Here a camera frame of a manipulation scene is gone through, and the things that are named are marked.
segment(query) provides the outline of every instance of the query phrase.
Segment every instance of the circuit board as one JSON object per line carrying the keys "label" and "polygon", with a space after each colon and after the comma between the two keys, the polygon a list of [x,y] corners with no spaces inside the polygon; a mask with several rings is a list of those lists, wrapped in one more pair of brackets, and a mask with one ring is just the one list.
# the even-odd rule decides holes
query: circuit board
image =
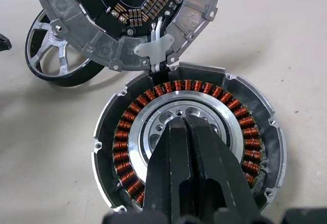
{"label": "circuit board", "polygon": [[159,17],[170,22],[182,0],[79,0],[96,25],[114,38],[149,35]]}

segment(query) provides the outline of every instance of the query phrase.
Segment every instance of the white surface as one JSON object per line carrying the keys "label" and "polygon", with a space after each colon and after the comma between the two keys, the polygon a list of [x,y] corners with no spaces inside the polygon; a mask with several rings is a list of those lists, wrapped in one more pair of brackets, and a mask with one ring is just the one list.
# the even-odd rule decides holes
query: white surface
{"label": "white surface", "polygon": [[[219,0],[215,21],[182,61],[217,65],[255,84],[288,140],[284,186],[266,214],[325,206],[327,0]],[[111,97],[135,73],[104,70],[73,89],[54,88],[25,63],[38,0],[1,0],[0,223],[100,223],[107,207],[91,169],[92,134]]]}

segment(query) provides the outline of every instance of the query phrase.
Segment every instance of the copper wire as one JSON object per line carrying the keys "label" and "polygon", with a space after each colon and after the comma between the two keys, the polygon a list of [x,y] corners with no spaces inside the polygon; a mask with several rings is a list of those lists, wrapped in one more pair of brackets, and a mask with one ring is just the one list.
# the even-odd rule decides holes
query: copper wire
{"label": "copper wire", "polygon": [[116,173],[120,174],[123,173],[124,171],[132,169],[131,163],[129,161],[122,162],[120,164],[117,164],[115,166]]}
{"label": "copper wire", "polygon": [[141,189],[142,186],[143,186],[142,182],[140,182],[139,180],[136,180],[133,184],[131,184],[127,188],[127,191],[131,196],[133,196],[138,190]]}
{"label": "copper wire", "polygon": [[236,111],[234,111],[234,115],[237,119],[245,117],[248,114],[249,114],[249,111],[244,106],[241,107],[240,109],[237,109]]}
{"label": "copper wire", "polygon": [[243,168],[253,172],[253,173],[258,173],[259,172],[259,164],[255,164],[254,162],[251,161],[243,161]]}
{"label": "copper wire", "polygon": [[137,196],[136,201],[143,206],[144,201],[144,190]]}
{"label": "copper wire", "polygon": [[150,100],[154,100],[156,97],[155,97],[155,94],[152,92],[151,89],[149,89],[148,91],[146,91],[145,93],[145,96]]}
{"label": "copper wire", "polygon": [[251,127],[255,124],[255,121],[253,119],[253,117],[246,117],[246,118],[242,118],[240,121],[240,126],[241,128],[247,128],[247,127]]}
{"label": "copper wire", "polygon": [[193,86],[193,90],[200,92],[202,89],[202,82],[201,81],[195,81],[194,82],[194,86]]}
{"label": "copper wire", "polygon": [[132,126],[132,124],[130,122],[126,122],[123,120],[120,120],[118,123],[118,128],[121,128],[121,129],[130,130],[131,126]]}
{"label": "copper wire", "polygon": [[127,160],[127,159],[128,159],[128,153],[127,153],[127,151],[115,152],[113,154],[113,160],[115,162],[123,161],[123,160]]}
{"label": "copper wire", "polygon": [[173,91],[173,87],[172,87],[172,84],[170,82],[165,82],[163,84],[163,87],[165,88],[166,93],[171,93]]}
{"label": "copper wire", "polygon": [[125,186],[129,181],[131,181],[134,178],[135,174],[134,171],[129,171],[126,174],[122,175],[120,177],[120,182],[123,186]]}
{"label": "copper wire", "polygon": [[211,96],[215,97],[216,99],[219,99],[223,91],[224,90],[221,87],[216,86]]}
{"label": "copper wire", "polygon": [[259,129],[258,128],[245,128],[243,129],[243,135],[244,137],[256,137],[259,135]]}
{"label": "copper wire", "polygon": [[142,110],[142,108],[136,105],[135,103],[130,104],[128,108],[136,114],[139,114],[139,112]]}
{"label": "copper wire", "polygon": [[210,91],[211,91],[211,89],[213,88],[213,86],[214,85],[212,83],[206,82],[205,85],[204,85],[204,87],[203,87],[202,92],[205,93],[205,94],[209,94]]}
{"label": "copper wire", "polygon": [[192,80],[184,81],[184,90],[192,90]]}
{"label": "copper wire", "polygon": [[245,173],[244,176],[245,176],[246,181],[248,182],[248,184],[252,187],[254,185],[254,183],[255,183],[255,178],[252,175],[248,174],[248,173]]}
{"label": "copper wire", "polygon": [[181,80],[174,81],[175,91],[183,90],[183,85]]}
{"label": "copper wire", "polygon": [[128,132],[117,130],[116,133],[114,134],[114,137],[117,139],[128,139]]}
{"label": "copper wire", "polygon": [[121,151],[127,150],[128,144],[127,141],[114,141],[112,150]]}
{"label": "copper wire", "polygon": [[161,96],[161,95],[164,95],[164,91],[162,89],[162,87],[160,85],[154,87],[154,92],[157,96]]}
{"label": "copper wire", "polygon": [[236,110],[237,108],[239,108],[241,106],[241,102],[238,100],[238,99],[233,99],[232,101],[230,101],[228,104],[227,104],[227,107],[231,110],[231,111],[234,111]]}
{"label": "copper wire", "polygon": [[261,149],[261,144],[262,144],[261,139],[255,139],[255,138],[245,139],[245,147]]}
{"label": "copper wire", "polygon": [[123,114],[123,118],[128,120],[128,121],[133,122],[135,120],[135,118],[136,118],[136,115],[134,115],[133,113],[130,113],[129,111],[126,111]]}
{"label": "copper wire", "polygon": [[246,157],[248,157],[249,159],[254,159],[254,160],[261,160],[262,159],[262,154],[259,151],[245,150],[244,155]]}
{"label": "copper wire", "polygon": [[233,98],[233,95],[229,92],[226,92],[220,98],[220,101],[223,102],[224,104],[227,104],[232,98]]}
{"label": "copper wire", "polygon": [[142,95],[138,96],[136,101],[143,107],[149,104],[149,102]]}

